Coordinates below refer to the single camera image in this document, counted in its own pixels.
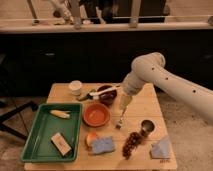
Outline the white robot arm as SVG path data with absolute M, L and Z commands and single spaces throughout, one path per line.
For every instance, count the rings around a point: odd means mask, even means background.
M 154 52 L 136 57 L 131 63 L 131 72 L 122 82 L 123 91 L 134 96 L 146 83 L 152 83 L 171 97 L 196 110 L 213 125 L 213 90 L 202 87 L 168 72 L 165 58 Z

